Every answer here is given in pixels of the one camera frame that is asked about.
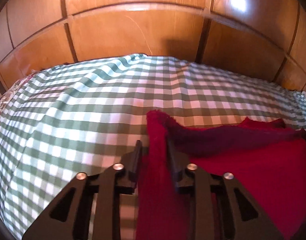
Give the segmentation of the red cloth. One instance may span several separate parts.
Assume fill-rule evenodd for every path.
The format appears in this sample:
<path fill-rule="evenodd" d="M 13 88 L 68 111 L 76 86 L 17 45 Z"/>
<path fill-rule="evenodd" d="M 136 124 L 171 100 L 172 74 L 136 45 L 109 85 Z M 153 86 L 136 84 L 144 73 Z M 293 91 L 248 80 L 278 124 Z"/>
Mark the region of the red cloth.
<path fill-rule="evenodd" d="M 136 239 L 186 239 L 189 198 L 178 194 L 166 158 L 166 141 L 206 172 L 232 173 L 268 214 L 285 239 L 306 239 L 306 131 L 244 119 L 214 128 L 181 126 L 149 111 L 149 153 L 138 178 Z"/>

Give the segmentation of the green white checkered bedsheet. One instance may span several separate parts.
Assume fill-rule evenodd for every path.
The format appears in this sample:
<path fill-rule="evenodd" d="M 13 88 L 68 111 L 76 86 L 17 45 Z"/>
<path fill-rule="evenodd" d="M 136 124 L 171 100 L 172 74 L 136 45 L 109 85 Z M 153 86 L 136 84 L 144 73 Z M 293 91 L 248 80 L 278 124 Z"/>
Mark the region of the green white checkered bedsheet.
<path fill-rule="evenodd" d="M 73 176 L 97 173 L 137 140 L 159 109 L 183 126 L 281 118 L 306 130 L 306 93 L 168 56 L 131 54 L 58 65 L 0 100 L 0 219 L 25 231 Z"/>

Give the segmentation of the wooden headboard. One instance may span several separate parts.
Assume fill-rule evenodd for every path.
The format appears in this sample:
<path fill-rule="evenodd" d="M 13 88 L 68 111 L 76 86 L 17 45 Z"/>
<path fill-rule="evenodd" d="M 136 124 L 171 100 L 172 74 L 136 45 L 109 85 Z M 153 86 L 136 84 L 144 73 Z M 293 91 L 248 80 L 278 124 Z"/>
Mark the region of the wooden headboard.
<path fill-rule="evenodd" d="M 173 56 L 306 92 L 300 0 L 0 0 L 0 95 L 58 64 Z"/>

